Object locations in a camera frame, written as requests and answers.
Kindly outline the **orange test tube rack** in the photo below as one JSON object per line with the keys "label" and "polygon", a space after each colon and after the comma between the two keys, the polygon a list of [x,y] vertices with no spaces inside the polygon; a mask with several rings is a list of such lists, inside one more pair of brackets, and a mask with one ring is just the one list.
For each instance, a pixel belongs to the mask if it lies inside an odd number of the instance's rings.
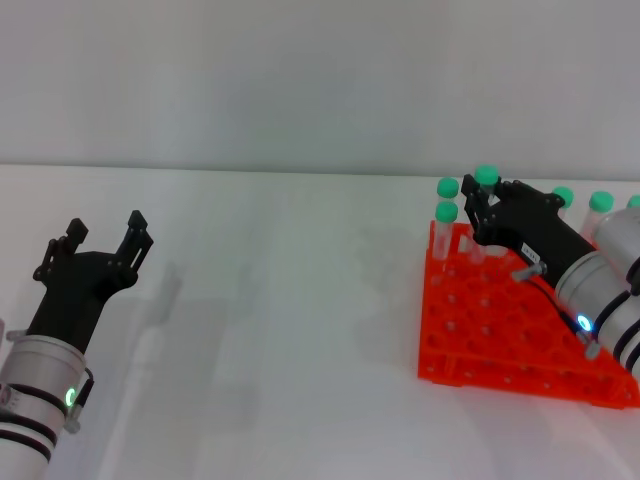
{"label": "orange test tube rack", "polygon": [[561,319],[540,279],[514,282],[512,253],[469,260],[454,223],[445,260],[425,257],[417,374],[434,383],[640,408],[640,385],[607,352],[595,359]]}

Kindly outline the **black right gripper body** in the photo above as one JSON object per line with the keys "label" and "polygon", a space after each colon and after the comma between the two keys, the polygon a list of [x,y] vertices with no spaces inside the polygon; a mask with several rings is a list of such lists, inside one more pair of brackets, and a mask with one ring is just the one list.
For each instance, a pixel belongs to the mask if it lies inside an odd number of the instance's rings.
{"label": "black right gripper body", "polygon": [[482,246],[497,245],[515,253],[528,265],[543,263],[542,279],[550,287],[595,248],[558,217],[562,199],[518,181],[518,196],[495,203],[487,212],[483,235],[473,235]]}

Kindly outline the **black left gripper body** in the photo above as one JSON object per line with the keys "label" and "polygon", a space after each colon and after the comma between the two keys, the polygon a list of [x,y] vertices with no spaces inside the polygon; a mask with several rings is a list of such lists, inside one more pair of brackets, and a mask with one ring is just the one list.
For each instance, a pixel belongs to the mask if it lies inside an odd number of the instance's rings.
{"label": "black left gripper body", "polygon": [[33,278],[46,293],[27,333],[60,340],[84,353],[107,301],[137,282],[138,264],[109,253],[50,251]]}

